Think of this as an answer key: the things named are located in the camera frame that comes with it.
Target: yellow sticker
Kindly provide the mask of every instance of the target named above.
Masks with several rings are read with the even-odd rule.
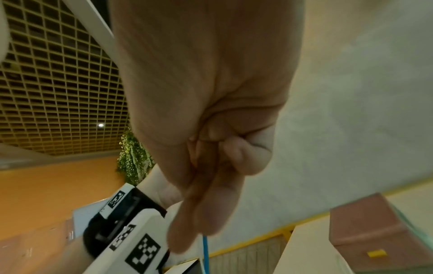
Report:
[[[378,249],[378,250],[367,252],[367,255],[370,258],[378,258],[378,257],[388,256],[387,252],[384,251],[383,249]]]

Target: foliage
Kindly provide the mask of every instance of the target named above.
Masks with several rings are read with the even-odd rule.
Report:
[[[136,186],[141,182],[155,165],[151,155],[135,138],[131,128],[122,136],[119,143],[122,147],[117,159],[117,171],[125,175],[125,182]]]

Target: yellow lattice ceiling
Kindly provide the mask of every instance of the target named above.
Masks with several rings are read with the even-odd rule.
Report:
[[[61,0],[3,3],[0,142],[49,155],[118,149],[128,109],[116,65]]]

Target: gray floor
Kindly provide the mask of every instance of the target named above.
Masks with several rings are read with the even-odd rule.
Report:
[[[274,159],[248,178],[211,251],[433,172],[433,1],[306,3]]]

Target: blue cable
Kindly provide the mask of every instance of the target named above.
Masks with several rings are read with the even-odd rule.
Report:
[[[204,256],[204,270],[209,274],[209,250],[207,248],[207,236],[203,236],[203,256]]]

